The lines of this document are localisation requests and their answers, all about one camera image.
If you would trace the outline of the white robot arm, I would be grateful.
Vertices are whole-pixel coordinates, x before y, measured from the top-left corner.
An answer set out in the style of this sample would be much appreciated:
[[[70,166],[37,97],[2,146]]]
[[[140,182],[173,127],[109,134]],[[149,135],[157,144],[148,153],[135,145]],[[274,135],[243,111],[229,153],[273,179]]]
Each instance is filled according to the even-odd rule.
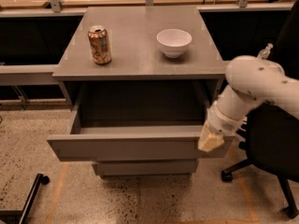
[[[238,56],[225,68],[227,86],[207,110],[198,148],[211,152],[235,135],[245,116],[263,103],[276,105],[299,119],[299,80],[281,65],[253,56]]]

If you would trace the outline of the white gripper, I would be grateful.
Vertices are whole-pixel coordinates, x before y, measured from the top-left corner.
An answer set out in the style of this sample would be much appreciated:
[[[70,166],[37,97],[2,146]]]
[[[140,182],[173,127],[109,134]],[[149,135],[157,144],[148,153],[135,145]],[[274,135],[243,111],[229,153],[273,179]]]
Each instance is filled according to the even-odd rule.
[[[232,136],[239,129],[243,119],[232,119],[221,113],[217,102],[207,110],[206,122],[198,140],[198,148],[211,152],[224,144],[223,136]]]

